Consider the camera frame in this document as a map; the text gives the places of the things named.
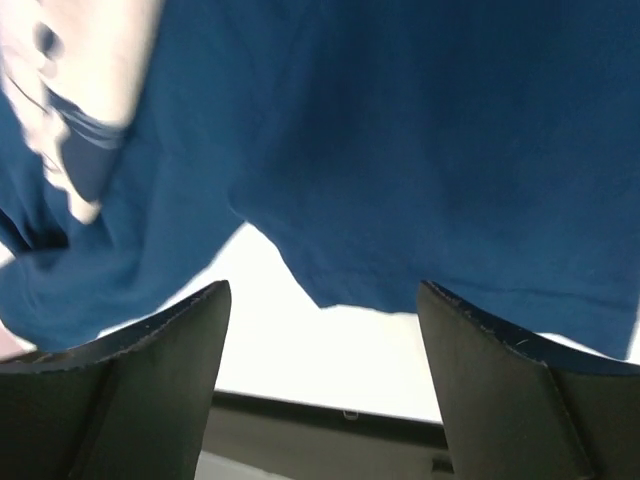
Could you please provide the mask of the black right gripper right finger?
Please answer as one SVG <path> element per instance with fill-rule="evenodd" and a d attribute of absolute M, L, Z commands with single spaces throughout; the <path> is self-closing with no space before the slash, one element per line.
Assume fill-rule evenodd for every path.
<path fill-rule="evenodd" d="M 636 479 L 639 368 L 424 282 L 423 344 L 459 479 Z"/>

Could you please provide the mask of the blue t shirt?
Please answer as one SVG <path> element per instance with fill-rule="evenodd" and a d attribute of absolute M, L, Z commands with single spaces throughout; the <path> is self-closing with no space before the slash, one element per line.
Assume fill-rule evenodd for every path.
<path fill-rule="evenodd" d="M 243 223 L 321 307 L 431 281 L 624 358 L 635 1 L 5 1 L 1 321 L 147 315 Z"/>

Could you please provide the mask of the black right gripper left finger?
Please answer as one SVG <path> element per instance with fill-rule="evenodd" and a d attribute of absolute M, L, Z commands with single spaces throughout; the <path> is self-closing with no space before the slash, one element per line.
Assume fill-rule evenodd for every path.
<path fill-rule="evenodd" d="M 5 479 L 191 479 L 231 308 L 215 282 L 59 353 L 1 364 Z"/>

